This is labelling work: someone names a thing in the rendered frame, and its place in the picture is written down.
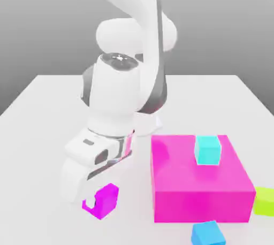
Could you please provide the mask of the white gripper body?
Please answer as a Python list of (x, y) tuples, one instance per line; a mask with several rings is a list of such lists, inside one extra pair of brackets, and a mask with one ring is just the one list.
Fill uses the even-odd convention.
[(131, 151), (125, 156), (110, 158), (106, 149), (101, 152), (88, 151), (86, 156), (65, 150), (60, 193), (70, 203), (92, 198), (96, 191), (109, 183), (117, 186), (132, 163)]

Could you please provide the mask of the small magenta cube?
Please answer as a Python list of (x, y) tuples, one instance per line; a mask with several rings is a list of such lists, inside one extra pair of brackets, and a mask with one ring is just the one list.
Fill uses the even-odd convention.
[(117, 205), (119, 187), (109, 183), (95, 193), (95, 204), (90, 208), (86, 201), (82, 201), (82, 209), (101, 220), (106, 217)]

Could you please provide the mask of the large pink box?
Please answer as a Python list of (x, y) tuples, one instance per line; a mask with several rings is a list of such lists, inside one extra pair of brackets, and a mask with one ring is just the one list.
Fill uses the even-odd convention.
[(226, 135), (219, 165), (198, 165), (193, 135), (151, 137), (151, 187), (156, 223), (247, 223), (255, 187)]

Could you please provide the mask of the small lime green cube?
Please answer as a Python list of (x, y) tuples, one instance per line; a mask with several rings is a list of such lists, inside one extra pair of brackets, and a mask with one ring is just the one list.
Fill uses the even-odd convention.
[(254, 213), (274, 217), (274, 188), (255, 187), (255, 190)]

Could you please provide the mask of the small blue cube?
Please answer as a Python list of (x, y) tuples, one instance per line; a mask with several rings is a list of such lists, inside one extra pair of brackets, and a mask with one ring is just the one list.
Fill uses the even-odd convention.
[(191, 242), (192, 245), (226, 245), (226, 240), (216, 221), (194, 224)]

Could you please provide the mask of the small cyan cube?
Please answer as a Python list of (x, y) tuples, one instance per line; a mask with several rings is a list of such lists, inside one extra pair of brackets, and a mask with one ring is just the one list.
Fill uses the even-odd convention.
[(197, 165), (219, 165), (222, 146), (218, 136), (196, 136), (194, 156)]

